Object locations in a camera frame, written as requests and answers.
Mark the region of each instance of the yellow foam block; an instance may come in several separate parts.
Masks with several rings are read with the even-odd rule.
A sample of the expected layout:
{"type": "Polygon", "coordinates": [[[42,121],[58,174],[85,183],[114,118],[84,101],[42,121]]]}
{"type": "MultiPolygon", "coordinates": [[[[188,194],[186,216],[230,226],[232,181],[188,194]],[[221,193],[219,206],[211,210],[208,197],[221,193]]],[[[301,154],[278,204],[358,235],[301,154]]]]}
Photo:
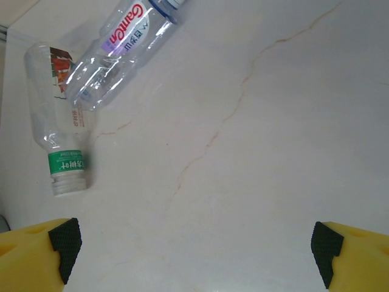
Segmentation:
{"type": "Polygon", "coordinates": [[[64,282],[49,231],[69,219],[58,219],[0,234],[0,291],[57,292],[64,282]]]}
{"type": "Polygon", "coordinates": [[[389,291],[389,236],[333,222],[322,223],[325,227],[320,228],[318,224],[312,251],[325,282],[331,270],[320,257],[331,255],[327,259],[332,261],[329,267],[333,275],[327,287],[330,292],[389,291]],[[327,235],[318,236],[318,230],[325,228],[330,229],[324,232],[327,235]]]}

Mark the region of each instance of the crushed plastic bottle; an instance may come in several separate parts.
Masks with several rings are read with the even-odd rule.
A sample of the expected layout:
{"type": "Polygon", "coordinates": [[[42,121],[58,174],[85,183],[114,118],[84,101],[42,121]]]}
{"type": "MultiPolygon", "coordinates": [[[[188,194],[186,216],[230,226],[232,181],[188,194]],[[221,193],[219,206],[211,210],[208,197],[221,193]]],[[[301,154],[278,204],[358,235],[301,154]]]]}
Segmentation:
{"type": "Polygon", "coordinates": [[[174,32],[185,0],[121,0],[66,80],[67,99],[94,111],[111,103],[174,32]]]}
{"type": "Polygon", "coordinates": [[[85,190],[81,149],[94,117],[66,101],[64,81],[74,65],[72,57],[65,50],[38,43],[24,61],[33,138],[49,155],[54,195],[85,190]]]}

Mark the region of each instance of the plastic bottle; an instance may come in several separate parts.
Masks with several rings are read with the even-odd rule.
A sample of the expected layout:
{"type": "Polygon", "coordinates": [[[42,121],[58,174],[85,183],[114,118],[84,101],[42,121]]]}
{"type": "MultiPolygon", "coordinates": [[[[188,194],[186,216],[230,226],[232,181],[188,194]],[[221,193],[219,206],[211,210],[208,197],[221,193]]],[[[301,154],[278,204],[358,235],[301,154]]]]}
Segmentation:
{"type": "Polygon", "coordinates": [[[64,80],[74,65],[70,54],[46,43],[25,57],[32,133],[49,155],[54,195],[86,189],[82,142],[93,123],[91,113],[72,108],[64,96],[64,80]]]}
{"type": "Polygon", "coordinates": [[[67,99],[94,111],[109,104],[174,32],[185,0],[121,0],[66,80],[67,99]]]}

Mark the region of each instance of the black rubber pad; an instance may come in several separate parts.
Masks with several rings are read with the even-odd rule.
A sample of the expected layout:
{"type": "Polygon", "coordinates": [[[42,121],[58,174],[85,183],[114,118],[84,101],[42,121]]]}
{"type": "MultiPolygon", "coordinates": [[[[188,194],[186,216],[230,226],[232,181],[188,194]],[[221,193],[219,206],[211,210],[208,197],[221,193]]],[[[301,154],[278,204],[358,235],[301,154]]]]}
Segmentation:
{"type": "Polygon", "coordinates": [[[332,260],[334,257],[340,255],[343,240],[343,236],[325,226],[323,223],[316,222],[311,240],[311,249],[327,289],[331,284],[332,277],[334,277],[332,260]]]}
{"type": "Polygon", "coordinates": [[[62,281],[66,285],[82,245],[78,220],[73,218],[59,225],[59,227],[49,231],[49,237],[54,251],[60,253],[59,270],[62,281]]]}

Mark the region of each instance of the marble surface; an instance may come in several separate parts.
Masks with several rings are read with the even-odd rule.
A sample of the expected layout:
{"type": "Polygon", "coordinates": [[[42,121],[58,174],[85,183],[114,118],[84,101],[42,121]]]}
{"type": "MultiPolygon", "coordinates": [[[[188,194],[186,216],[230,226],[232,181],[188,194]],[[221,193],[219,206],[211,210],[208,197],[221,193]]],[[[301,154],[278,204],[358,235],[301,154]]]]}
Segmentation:
{"type": "Polygon", "coordinates": [[[41,0],[9,31],[0,194],[13,228],[79,218],[65,291],[325,291],[316,221],[389,234],[386,0],[188,0],[99,113],[91,188],[54,198],[22,56],[82,49],[111,5],[41,0]]]}

